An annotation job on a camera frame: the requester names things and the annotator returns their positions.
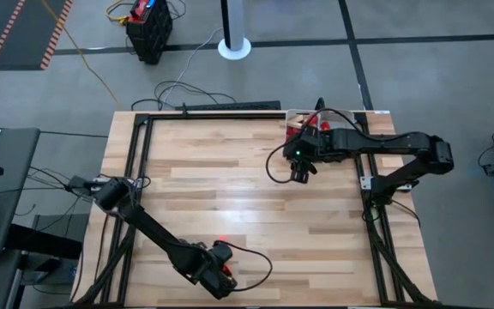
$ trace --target pole base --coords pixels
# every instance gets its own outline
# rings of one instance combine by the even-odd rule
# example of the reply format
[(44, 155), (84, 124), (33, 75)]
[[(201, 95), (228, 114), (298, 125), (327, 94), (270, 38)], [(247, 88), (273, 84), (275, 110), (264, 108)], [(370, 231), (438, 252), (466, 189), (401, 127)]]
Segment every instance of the pole base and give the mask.
[(219, 43), (219, 54), (228, 60), (240, 60), (250, 53), (250, 42), (244, 38), (244, 46), (239, 51), (232, 51), (226, 46), (224, 39)]

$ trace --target wooden table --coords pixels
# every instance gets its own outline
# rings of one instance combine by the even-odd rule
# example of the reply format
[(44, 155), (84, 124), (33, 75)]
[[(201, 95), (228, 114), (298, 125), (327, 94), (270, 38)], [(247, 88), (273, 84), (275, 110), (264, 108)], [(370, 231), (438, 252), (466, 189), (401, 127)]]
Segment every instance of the wooden table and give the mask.
[[(103, 173), (124, 175), (134, 117), (133, 112), (116, 112)], [(367, 118), (371, 133), (394, 133), (388, 112), (367, 112)], [(235, 245), (263, 252), (273, 261), (274, 272), (259, 288), (216, 300), (201, 285), (187, 282), (158, 246), (137, 233), (126, 306), (379, 304), (353, 160), (319, 164), (319, 173), (310, 176), (307, 185), (272, 182), (264, 163), (268, 153), (283, 142), (284, 125), (283, 120), (271, 119), (155, 122), (147, 169), (152, 184), (143, 192), (142, 206), (179, 238), (212, 244), (224, 236)], [(402, 164), (399, 156), (377, 156), (380, 174)], [(271, 160), (270, 168), (278, 179), (289, 177), (289, 165), (280, 154)], [(396, 193), (395, 199), (413, 208), (409, 194)], [(424, 294), (435, 299), (417, 222), (392, 205), (388, 214), (400, 265)], [(104, 219), (105, 214), (93, 207), (76, 298), (93, 283)], [(105, 231), (100, 269), (107, 258), (112, 229), (113, 219)], [(237, 250), (233, 254), (229, 265), (239, 288), (259, 281), (268, 270), (260, 257)], [(383, 268), (389, 298), (393, 299), (384, 261)], [(111, 300), (117, 297), (120, 274), (119, 265)]]

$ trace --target white cable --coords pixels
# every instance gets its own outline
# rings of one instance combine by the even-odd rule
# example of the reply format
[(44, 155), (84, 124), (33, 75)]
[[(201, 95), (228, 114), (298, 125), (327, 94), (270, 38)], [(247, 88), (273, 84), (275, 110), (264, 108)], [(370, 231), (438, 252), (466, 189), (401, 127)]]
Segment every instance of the white cable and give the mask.
[(211, 33), (211, 36), (205, 41), (205, 43), (199, 45), (195, 50), (194, 52), (192, 52), (192, 54), (190, 55), (190, 57), (188, 58), (188, 62), (186, 62), (186, 67), (184, 68), (184, 70), (182, 71), (182, 73), (180, 73), (180, 75), (178, 76), (178, 79), (175, 81), (174, 84), (172, 84), (172, 86), (167, 89), (166, 91), (167, 92), (167, 95), (166, 97), (163, 99), (164, 102), (168, 102), (168, 99), (169, 99), (169, 95), (171, 95), (172, 93), (172, 90), (177, 86), (178, 82), (180, 82), (180, 79), (182, 78), (182, 76), (184, 75), (184, 73), (186, 73), (186, 70), (188, 70), (188, 68), (190, 67), (190, 62), (192, 61), (192, 58), (196, 55), (197, 51), (199, 51), (202, 47), (204, 47), (205, 45), (207, 45), (211, 39), (213, 39), (214, 37), (214, 34), (217, 32), (217, 31), (220, 31), (222, 30), (222, 27), (220, 28), (216, 28), (212, 33)]

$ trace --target table leg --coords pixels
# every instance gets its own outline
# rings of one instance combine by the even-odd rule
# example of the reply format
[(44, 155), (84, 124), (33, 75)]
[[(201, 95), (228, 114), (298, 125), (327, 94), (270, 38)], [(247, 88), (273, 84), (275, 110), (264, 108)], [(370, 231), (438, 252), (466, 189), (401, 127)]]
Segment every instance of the table leg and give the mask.
[(81, 242), (36, 231), (30, 227), (10, 225), (6, 249), (49, 254), (60, 258), (78, 259)]

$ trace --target gray floor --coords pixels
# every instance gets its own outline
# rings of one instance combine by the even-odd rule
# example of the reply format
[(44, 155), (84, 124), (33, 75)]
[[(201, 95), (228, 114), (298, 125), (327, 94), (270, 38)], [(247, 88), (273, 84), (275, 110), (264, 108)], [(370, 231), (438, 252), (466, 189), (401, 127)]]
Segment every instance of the gray floor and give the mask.
[[(202, 43), (220, 27), (219, 2), (184, 1), (188, 12), (175, 21), (170, 43)], [(66, 26), (81, 47), (124, 46), (124, 29), (102, 15), (110, 2), (73, 4)], [(252, 40), (346, 37), (337, 1), (246, 2)], [(356, 0), (348, 6), (360, 38), (494, 33), (494, 1)], [(67, 38), (60, 39), (58, 48), (71, 47)], [(454, 150), (455, 170), (425, 177), (414, 191), (440, 300), (494, 307), (494, 177), (486, 177), (477, 166), (494, 131), (494, 41), (363, 45), (359, 50), (375, 108), (392, 111), (398, 131), (439, 135)], [(107, 134), (116, 108), (128, 109), (130, 102), (150, 97), (158, 82), (175, 79), (189, 55), (190, 51), (166, 52), (154, 67), (126, 53), (88, 56), (121, 100), (119, 107), (77, 56), (56, 56), (47, 71), (0, 72), (0, 126)], [(223, 60), (216, 51), (199, 51), (184, 82), (239, 101), (281, 100), (284, 109), (312, 108), (320, 96), (328, 106), (362, 108), (345, 45), (257, 48), (236, 63)], [(170, 102), (208, 103), (179, 90)], [(99, 171), (104, 148), (103, 139), (43, 135), (33, 165), (91, 177)], [(86, 155), (78, 155), (80, 149)], [(58, 215), (71, 202), (65, 193), (30, 191), (19, 211), (36, 203), (38, 214)], [(76, 213), (88, 210), (82, 204)], [(20, 223), (31, 224), (32, 219), (21, 217)], [(65, 296), (28, 289), (22, 307), (65, 301)]]

